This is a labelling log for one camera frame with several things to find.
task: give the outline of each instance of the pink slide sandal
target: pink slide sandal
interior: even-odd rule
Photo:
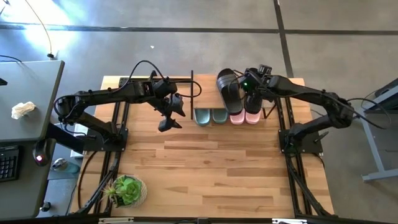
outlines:
[[[245,117],[248,124],[257,124],[261,117],[261,111],[256,114],[246,113]]]
[[[244,114],[245,114],[245,110],[242,109],[242,112],[240,114],[230,115],[229,119],[231,120],[231,123],[233,123],[233,124],[243,124]]]

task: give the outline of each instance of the gray floor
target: gray floor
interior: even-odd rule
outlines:
[[[278,28],[272,0],[56,0],[46,1],[45,7],[39,1],[30,2],[48,24]],[[395,0],[279,2],[286,29],[398,29]],[[37,22],[29,8],[16,3],[5,8],[0,19]],[[58,59],[66,63],[58,95],[99,88],[102,76],[127,75],[142,59],[153,61],[168,75],[187,75],[191,69],[195,73],[216,73],[226,67],[244,70],[260,63],[272,66],[274,74],[287,74],[279,34],[51,31],[50,36]],[[335,91],[344,98],[364,97],[398,77],[396,35],[287,35],[287,44],[295,77],[303,77],[308,86]],[[48,43],[39,28],[0,30],[0,46],[1,54],[21,60],[47,60]],[[148,75],[151,70],[142,66],[136,74]],[[324,113],[319,107],[313,108]],[[398,213],[394,212],[398,210],[398,178],[369,184],[361,180],[362,174],[376,171],[361,125],[354,123],[347,129],[328,131],[322,144],[336,214],[398,222]],[[65,192],[71,193],[73,184],[69,183]],[[64,197],[58,200],[62,207],[69,202]]]

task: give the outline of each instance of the plant pot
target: plant pot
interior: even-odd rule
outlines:
[[[144,202],[144,200],[147,198],[147,186],[145,185],[144,181],[142,181],[141,179],[137,178],[137,177],[133,177],[130,175],[124,175],[126,178],[131,178],[134,180],[138,180],[139,182],[141,182],[141,196],[139,197],[139,199],[136,202],[133,202],[129,205],[118,205],[117,208],[134,208],[134,207],[138,207],[140,204],[142,204]]]

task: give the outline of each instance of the black cable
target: black cable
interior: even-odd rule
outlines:
[[[323,168],[325,168],[325,163],[323,162],[323,159],[322,159],[317,153],[315,153],[315,152],[313,152],[312,154],[314,154],[314,156],[318,157],[319,160],[321,160],[321,163],[322,163],[322,165],[323,165]]]
[[[234,72],[234,74],[235,74],[235,72],[238,72],[239,74],[244,75],[243,72],[240,72],[240,71],[238,71],[238,70],[236,70],[236,69],[234,69],[233,72]]]
[[[96,153],[97,153],[97,151],[94,151],[94,152],[89,156],[89,158],[87,159],[86,164],[85,164],[84,167],[83,167],[83,170],[81,170],[80,179],[79,179],[79,184],[78,184],[78,187],[77,187],[77,204],[78,204],[78,208],[79,208],[79,209],[81,209],[81,200],[80,200],[80,199],[81,199],[81,195],[80,195],[81,180],[83,180],[83,176],[84,176],[84,174],[85,174],[85,172],[86,172],[88,163],[92,160],[92,158],[94,157],[94,155],[95,155]]]
[[[11,59],[17,60],[18,62],[22,63],[22,61],[21,61],[21,60],[19,60],[18,58],[14,58],[14,57],[11,57],[11,56],[7,56],[7,55],[0,55],[0,57],[11,58]]]
[[[171,83],[194,83],[194,84],[196,84],[199,87],[199,93],[198,94],[193,95],[193,96],[180,94],[180,96],[182,96],[182,97],[195,98],[195,97],[198,97],[201,94],[201,86],[196,81],[193,81],[193,80],[181,80],[181,81],[175,81],[175,82],[171,82]]]
[[[59,110],[57,109],[57,102],[58,102],[59,100],[61,100],[62,98],[71,97],[71,96],[83,96],[83,95],[66,95],[66,96],[58,97],[56,100],[54,100],[53,108],[54,108],[55,113],[56,113],[58,116],[63,117],[63,118],[69,117],[69,116],[73,113],[73,110],[79,105],[78,103],[75,104],[75,105],[72,107],[72,109],[70,110],[70,112],[69,112],[66,116],[60,114]]]
[[[68,129],[67,129],[67,124],[64,126],[64,128],[65,128],[65,131],[66,132],[69,132],[70,134],[82,134],[82,135],[84,135],[84,136],[87,136],[87,134],[86,133],[80,133],[80,132],[74,132],[74,131],[69,131]]]
[[[364,99],[367,99],[370,95],[372,95],[372,93],[375,93],[376,91],[377,91],[377,90],[372,91],[371,93],[369,93],[368,95],[366,95],[366,96],[364,97]],[[363,107],[363,102],[365,102],[365,101],[362,100],[362,102],[361,102],[361,107],[362,107],[362,109],[366,110],[366,109]]]
[[[231,94],[231,92],[229,91],[229,89],[231,88],[232,82],[238,80],[239,78],[241,78],[241,77],[243,77],[243,76],[244,76],[244,75],[237,76],[237,77],[235,77],[234,79],[232,79],[232,80],[228,83],[227,89],[228,89],[228,94],[229,94],[229,95]]]
[[[69,213],[70,204],[72,203],[73,193],[75,193],[76,187],[77,187],[77,184],[75,184],[75,186],[74,186],[74,188],[73,188],[73,190],[72,190],[72,193],[70,193],[70,200],[69,200],[67,212],[65,213],[65,215],[68,215],[68,213]]]
[[[288,146],[288,145],[289,145],[289,142],[286,142],[286,144],[285,144],[285,151],[287,150],[287,146]],[[295,150],[296,150],[295,152],[292,152],[292,153],[290,153],[289,155],[286,154],[287,157],[289,157],[289,158],[295,157],[295,156],[299,153],[296,147],[295,147]]]
[[[375,106],[377,106],[381,111],[383,111],[383,113],[387,116],[387,118],[388,118],[388,120],[389,120],[389,124],[390,124],[389,126],[391,127],[392,121],[391,121],[390,114],[389,114],[389,113],[386,111],[386,109],[384,109],[379,103],[376,103],[376,102],[373,101],[373,100],[369,100],[369,99],[365,99],[365,98],[360,98],[360,97],[359,97],[359,98],[348,99],[347,101],[353,101],[353,100],[364,100],[364,101],[368,101],[368,102],[370,102],[370,103],[373,103],[373,104],[374,104]],[[371,125],[373,125],[373,126],[379,128],[379,129],[387,129],[387,128],[385,128],[385,127],[381,127],[381,126],[379,126],[379,125],[376,125],[376,124],[370,122],[370,121],[367,120],[364,116],[362,116],[361,114],[359,114],[359,113],[356,112],[356,111],[355,111],[355,114],[358,115],[360,118],[364,119],[365,121],[367,121],[369,124],[371,124]]]
[[[317,112],[317,111],[314,110],[314,109],[311,109],[311,111],[314,112],[314,113],[316,113],[316,114],[318,114],[319,116],[324,116],[324,114],[321,114],[321,113]]]
[[[33,11],[33,13],[36,15],[36,17],[38,18],[38,20],[40,21],[41,25],[43,26],[43,29],[45,31],[45,34],[47,35],[47,38],[49,39],[49,43],[50,43],[50,54],[52,55],[52,44],[51,44],[51,40],[50,40],[50,36],[49,33],[47,32],[47,29],[45,28],[42,20],[40,19],[40,17],[36,14],[35,10],[33,9],[33,7],[29,4],[29,2],[27,0],[25,0],[25,2],[27,3],[27,5],[30,7],[30,9]]]
[[[132,69],[132,71],[131,71],[131,73],[130,73],[129,78],[128,78],[127,81],[123,84],[123,86],[121,86],[121,87],[118,88],[117,90],[114,90],[113,93],[117,93],[118,91],[120,91],[120,90],[122,90],[123,88],[126,87],[126,85],[129,83],[130,78],[132,77],[132,74],[134,73],[134,71],[136,70],[136,68],[138,67],[138,65],[141,64],[142,62],[146,62],[146,63],[152,65],[152,66],[156,69],[157,73],[159,73],[160,77],[162,77],[163,79],[165,79],[164,76],[163,76],[163,74],[162,74],[162,72],[160,72],[160,70],[156,67],[156,65],[154,65],[152,62],[150,62],[150,61],[148,61],[148,60],[141,60],[141,61],[139,61],[138,63],[136,63],[136,65],[134,66],[134,68]]]

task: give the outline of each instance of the computer mouse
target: computer mouse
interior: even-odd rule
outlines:
[[[51,139],[37,141],[33,146],[33,158],[38,166],[45,166],[51,161]]]

